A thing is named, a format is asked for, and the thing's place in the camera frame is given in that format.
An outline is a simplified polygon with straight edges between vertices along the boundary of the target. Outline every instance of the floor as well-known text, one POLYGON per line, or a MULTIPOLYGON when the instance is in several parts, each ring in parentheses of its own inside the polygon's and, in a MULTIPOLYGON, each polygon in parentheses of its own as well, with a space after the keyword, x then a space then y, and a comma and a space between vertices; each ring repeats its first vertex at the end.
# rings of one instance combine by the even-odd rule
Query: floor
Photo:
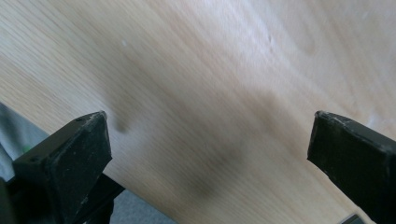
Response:
MULTIPOLYGON (((48 135, 0 103, 0 176, 9 180, 14 173, 11 163, 48 135)), ((115 199, 112 224, 176 223, 148 203, 125 190, 115 199)))

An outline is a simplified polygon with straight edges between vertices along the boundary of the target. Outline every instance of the gray floor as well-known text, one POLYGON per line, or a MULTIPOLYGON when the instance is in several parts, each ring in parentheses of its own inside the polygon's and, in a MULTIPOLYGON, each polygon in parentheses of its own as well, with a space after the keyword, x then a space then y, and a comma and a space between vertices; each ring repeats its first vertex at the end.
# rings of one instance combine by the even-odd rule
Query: gray floor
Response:
MULTIPOLYGON (((48 135, 0 103, 0 176, 14 176, 11 163, 48 135)), ((115 200, 112 224, 175 223, 132 192, 125 190, 115 200)))

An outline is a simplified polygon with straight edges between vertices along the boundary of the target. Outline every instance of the wooden surface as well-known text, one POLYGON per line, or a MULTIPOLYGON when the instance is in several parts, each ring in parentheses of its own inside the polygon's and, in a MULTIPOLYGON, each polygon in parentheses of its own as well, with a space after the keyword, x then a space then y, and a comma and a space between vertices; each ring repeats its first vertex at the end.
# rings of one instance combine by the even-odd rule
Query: wooden surface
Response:
POLYGON ((106 173, 180 223, 337 223, 314 113, 396 138, 394 1, 0 1, 0 101, 108 114, 106 173))

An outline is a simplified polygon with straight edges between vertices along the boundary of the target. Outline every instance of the light wood tabletop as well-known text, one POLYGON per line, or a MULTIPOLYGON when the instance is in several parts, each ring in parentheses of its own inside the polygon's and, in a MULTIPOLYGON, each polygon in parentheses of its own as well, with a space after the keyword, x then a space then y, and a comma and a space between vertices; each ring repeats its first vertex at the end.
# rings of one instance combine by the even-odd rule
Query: light wood tabletop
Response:
POLYGON ((0 0, 0 102, 104 110, 106 174, 180 223, 338 223, 317 110, 396 138, 396 2, 0 0))

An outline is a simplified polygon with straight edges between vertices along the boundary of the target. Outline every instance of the gray carpet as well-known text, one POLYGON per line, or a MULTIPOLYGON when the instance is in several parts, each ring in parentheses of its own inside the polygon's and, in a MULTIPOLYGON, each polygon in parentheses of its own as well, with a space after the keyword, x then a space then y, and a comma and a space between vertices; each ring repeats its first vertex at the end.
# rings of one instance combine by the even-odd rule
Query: gray carpet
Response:
MULTIPOLYGON (((34 124, 0 103, 0 176, 5 180, 14 176, 12 161, 46 137, 48 135, 34 124)), ((125 190, 115 200, 110 223, 170 224, 175 221, 125 190)))

